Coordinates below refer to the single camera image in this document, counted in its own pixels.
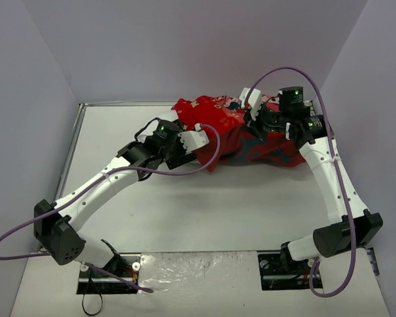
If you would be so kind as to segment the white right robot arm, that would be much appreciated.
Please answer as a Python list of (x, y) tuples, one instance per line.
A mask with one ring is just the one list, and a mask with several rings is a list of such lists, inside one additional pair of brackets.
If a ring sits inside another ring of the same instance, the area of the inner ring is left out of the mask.
[(328, 138), (330, 131), (323, 115), (314, 114), (313, 108), (304, 102), (303, 88), (280, 89), (279, 109), (275, 111), (263, 103), (260, 90), (244, 88), (239, 99), (246, 111), (245, 123), (255, 136), (282, 133), (293, 142), (311, 169), (327, 206), (328, 226), (281, 246), (281, 268), (294, 273), (310, 258), (330, 258), (348, 252), (352, 238), (356, 239), (357, 248), (366, 247), (383, 220), (379, 213), (371, 213), (356, 193), (335, 139)]

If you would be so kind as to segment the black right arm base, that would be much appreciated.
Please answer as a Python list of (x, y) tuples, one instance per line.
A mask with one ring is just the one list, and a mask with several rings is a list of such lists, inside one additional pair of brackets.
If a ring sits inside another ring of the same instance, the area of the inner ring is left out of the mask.
[(258, 252), (257, 261), (263, 291), (298, 291), (310, 289), (308, 260), (286, 267), (280, 251)]

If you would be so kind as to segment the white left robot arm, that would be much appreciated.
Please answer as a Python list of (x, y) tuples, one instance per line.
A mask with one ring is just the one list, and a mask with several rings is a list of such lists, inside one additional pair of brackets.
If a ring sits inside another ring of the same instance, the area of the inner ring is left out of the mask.
[(117, 251), (103, 239), (82, 235), (81, 229), (119, 192), (160, 174), (161, 164), (168, 167), (165, 175), (175, 176), (175, 168), (194, 161), (196, 150), (208, 143), (201, 123), (184, 131), (178, 119), (152, 119), (89, 181), (52, 203), (39, 201), (34, 207), (34, 237), (59, 265), (88, 263), (105, 276), (116, 274)]

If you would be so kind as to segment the red printed pillowcase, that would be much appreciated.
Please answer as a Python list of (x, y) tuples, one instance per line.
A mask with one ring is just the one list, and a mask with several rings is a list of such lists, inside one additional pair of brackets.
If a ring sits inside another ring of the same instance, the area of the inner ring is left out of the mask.
[(197, 123), (213, 126), (220, 135), (220, 150), (207, 167), (212, 172), (219, 164), (245, 165), (253, 162), (294, 168), (305, 160), (284, 133), (270, 132), (259, 139), (247, 130), (245, 110), (233, 96), (199, 96), (195, 100), (179, 99), (172, 110), (182, 129), (192, 130)]

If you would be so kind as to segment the white pillow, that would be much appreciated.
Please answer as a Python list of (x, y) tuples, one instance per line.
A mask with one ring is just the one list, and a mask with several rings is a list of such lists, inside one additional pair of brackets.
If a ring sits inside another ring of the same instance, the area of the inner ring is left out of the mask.
[(152, 117), (145, 124), (145, 129), (140, 133), (140, 135), (151, 136), (155, 131), (159, 130), (159, 124), (161, 121), (172, 122), (178, 127), (181, 127), (178, 112), (175, 110), (167, 110)]

